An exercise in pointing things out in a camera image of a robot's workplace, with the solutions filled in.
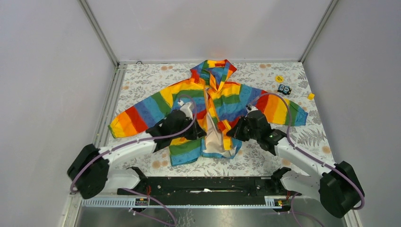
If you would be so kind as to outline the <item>rainbow striped hooded jacket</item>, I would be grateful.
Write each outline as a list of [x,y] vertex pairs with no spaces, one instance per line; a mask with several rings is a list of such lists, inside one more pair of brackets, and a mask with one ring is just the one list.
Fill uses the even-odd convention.
[[279,125],[304,126],[308,113],[295,102],[268,95],[265,90],[229,81],[236,71],[228,60],[206,60],[191,69],[191,77],[148,96],[117,115],[108,128],[114,138],[137,135],[164,119],[182,104],[194,101],[197,122],[206,132],[196,140],[173,139],[169,145],[172,165],[183,165],[199,157],[233,158],[242,146],[227,132],[246,105],[254,103],[267,121]]

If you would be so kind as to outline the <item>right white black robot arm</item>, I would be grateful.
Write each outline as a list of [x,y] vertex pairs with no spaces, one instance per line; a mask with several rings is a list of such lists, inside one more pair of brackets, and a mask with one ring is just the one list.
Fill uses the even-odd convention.
[[292,191],[308,196],[319,201],[336,218],[362,204],[364,192],[349,163],[330,164],[306,155],[289,141],[285,132],[271,128],[261,111],[252,110],[240,117],[227,136],[240,141],[255,140],[263,150],[292,162],[306,173],[299,174],[288,167],[276,170],[271,175],[274,193],[283,195]]

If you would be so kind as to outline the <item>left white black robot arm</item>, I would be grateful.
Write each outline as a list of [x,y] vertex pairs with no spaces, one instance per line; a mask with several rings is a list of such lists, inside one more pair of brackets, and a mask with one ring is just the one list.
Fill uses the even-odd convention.
[[205,135],[191,111],[174,110],[137,139],[101,148],[88,144],[67,170],[67,176],[72,180],[70,190],[79,192],[84,199],[116,192],[120,188],[142,194],[147,187],[146,180],[131,168],[116,169],[117,165],[159,151],[169,146],[173,139],[184,138],[192,142]]

